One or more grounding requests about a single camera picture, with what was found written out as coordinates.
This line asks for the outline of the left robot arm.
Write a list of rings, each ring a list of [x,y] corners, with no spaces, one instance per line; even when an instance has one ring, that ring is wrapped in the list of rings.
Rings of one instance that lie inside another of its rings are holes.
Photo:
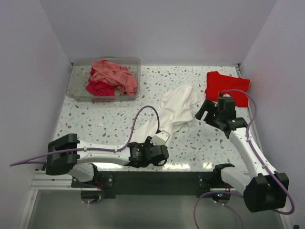
[[[99,181],[95,163],[134,168],[158,167],[169,158],[165,145],[169,138],[168,132],[158,131],[143,143],[106,146],[80,141],[77,134],[67,134],[48,144],[45,172],[49,176],[68,174],[86,186],[94,187]]]

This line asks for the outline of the white printed t shirt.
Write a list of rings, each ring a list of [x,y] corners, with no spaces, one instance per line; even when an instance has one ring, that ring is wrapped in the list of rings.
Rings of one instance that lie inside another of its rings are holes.
[[[166,142],[169,147],[173,134],[182,127],[190,127],[193,120],[191,106],[199,103],[198,93],[189,84],[184,84],[173,91],[166,92],[160,101],[157,112],[160,118],[160,130],[170,133]],[[153,136],[157,130],[157,118],[152,116],[147,121],[141,122],[131,138],[132,142],[143,143],[148,136]]]

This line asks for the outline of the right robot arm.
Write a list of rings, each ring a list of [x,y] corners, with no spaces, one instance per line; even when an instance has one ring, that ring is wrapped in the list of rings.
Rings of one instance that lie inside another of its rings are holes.
[[[195,118],[224,132],[243,160],[248,174],[233,164],[219,164],[213,169],[210,182],[217,187],[226,184],[235,188],[244,198],[250,212],[283,208],[288,197],[289,178],[279,173],[265,158],[249,134],[249,124],[237,117],[231,97],[219,97],[215,103],[206,99]]]

